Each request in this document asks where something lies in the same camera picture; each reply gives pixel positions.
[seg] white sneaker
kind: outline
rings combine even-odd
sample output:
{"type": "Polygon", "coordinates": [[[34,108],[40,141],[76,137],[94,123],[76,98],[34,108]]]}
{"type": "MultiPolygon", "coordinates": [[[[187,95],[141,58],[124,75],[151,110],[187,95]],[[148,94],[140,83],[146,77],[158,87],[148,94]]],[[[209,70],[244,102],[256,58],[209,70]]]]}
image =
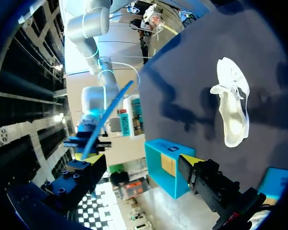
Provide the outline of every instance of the white sneaker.
{"type": "Polygon", "coordinates": [[[249,134],[247,100],[250,89],[240,68],[227,57],[218,60],[217,76],[219,84],[213,86],[210,93],[219,94],[219,112],[224,123],[225,145],[234,148],[249,134]]]}

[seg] blue cable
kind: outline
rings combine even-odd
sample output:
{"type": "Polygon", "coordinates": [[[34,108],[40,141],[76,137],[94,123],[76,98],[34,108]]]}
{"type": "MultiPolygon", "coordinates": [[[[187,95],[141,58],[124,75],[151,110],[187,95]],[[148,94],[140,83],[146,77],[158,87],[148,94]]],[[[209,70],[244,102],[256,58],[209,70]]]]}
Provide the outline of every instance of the blue cable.
{"type": "Polygon", "coordinates": [[[104,115],[101,117],[100,121],[98,122],[98,125],[96,126],[96,129],[92,133],[90,139],[88,140],[82,154],[82,160],[88,158],[88,155],[90,154],[91,148],[93,143],[96,141],[99,133],[101,132],[102,127],[104,127],[105,122],[111,115],[111,113],[114,111],[116,106],[118,105],[119,101],[124,97],[124,94],[127,92],[127,90],[130,88],[130,86],[134,83],[134,81],[129,81],[129,83],[122,88],[122,90],[117,94],[117,96],[112,100],[111,104],[105,111],[104,115]]]}

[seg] dark gray table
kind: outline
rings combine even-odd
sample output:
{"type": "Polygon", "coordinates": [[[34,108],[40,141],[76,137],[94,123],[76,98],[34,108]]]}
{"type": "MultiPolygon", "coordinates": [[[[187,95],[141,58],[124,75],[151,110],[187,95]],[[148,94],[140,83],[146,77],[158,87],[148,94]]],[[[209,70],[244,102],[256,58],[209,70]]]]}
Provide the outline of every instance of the dark gray table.
{"type": "Polygon", "coordinates": [[[288,169],[288,57],[268,23],[250,6],[231,3],[187,27],[140,72],[146,140],[164,138],[196,149],[245,191],[268,167],[288,169]],[[250,85],[249,137],[224,144],[216,64],[231,58],[250,85]]]}

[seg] checkerboard pattern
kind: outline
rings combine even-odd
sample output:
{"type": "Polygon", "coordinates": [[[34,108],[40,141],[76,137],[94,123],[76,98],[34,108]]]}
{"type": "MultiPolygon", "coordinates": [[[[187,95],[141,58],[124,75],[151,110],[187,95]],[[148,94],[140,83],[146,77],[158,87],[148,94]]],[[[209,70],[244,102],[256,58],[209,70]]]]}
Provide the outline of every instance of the checkerboard pattern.
{"type": "Polygon", "coordinates": [[[76,210],[76,220],[83,226],[93,230],[115,230],[110,209],[105,203],[105,191],[97,188],[96,197],[86,194],[79,202],[76,210]]]}

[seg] teal box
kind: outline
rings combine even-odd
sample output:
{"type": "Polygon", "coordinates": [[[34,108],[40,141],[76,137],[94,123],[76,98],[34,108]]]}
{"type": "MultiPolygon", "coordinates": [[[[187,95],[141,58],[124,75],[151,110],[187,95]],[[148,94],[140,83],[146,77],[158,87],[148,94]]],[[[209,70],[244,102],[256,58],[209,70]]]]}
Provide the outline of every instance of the teal box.
{"type": "Polygon", "coordinates": [[[130,126],[129,126],[129,116],[127,113],[119,114],[120,118],[120,126],[121,126],[121,132],[123,137],[127,137],[131,135],[130,132],[130,126]]]}
{"type": "Polygon", "coordinates": [[[150,177],[172,198],[177,199],[190,190],[178,170],[178,161],[180,154],[194,157],[195,149],[164,139],[156,139],[145,142],[145,152],[150,177]],[[162,168],[161,153],[175,161],[175,177],[162,168]]]}
{"type": "Polygon", "coordinates": [[[131,101],[131,104],[139,104],[139,103],[140,103],[139,98],[135,98],[131,101]]]}
{"type": "Polygon", "coordinates": [[[258,189],[267,198],[278,200],[288,183],[288,170],[268,168],[265,177],[258,189]]]}

